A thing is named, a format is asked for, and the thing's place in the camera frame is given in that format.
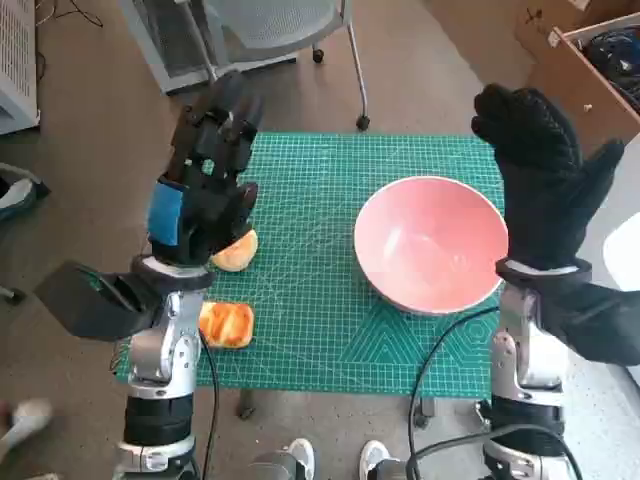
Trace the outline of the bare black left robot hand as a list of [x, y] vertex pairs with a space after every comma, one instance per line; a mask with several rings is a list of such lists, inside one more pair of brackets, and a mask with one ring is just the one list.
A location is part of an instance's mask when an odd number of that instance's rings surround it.
[[202, 266], [251, 229], [258, 186], [240, 184], [238, 176], [249, 165], [262, 113], [260, 97], [237, 70], [182, 109], [148, 212], [148, 239], [158, 261]]

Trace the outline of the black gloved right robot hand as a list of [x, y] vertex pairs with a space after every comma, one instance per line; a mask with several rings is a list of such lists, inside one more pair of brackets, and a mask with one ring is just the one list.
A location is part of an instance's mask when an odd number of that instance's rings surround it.
[[567, 116], [535, 88], [489, 84], [474, 109], [472, 131], [493, 147], [503, 180], [508, 260], [536, 271], [576, 268], [624, 143], [610, 139], [584, 157]]

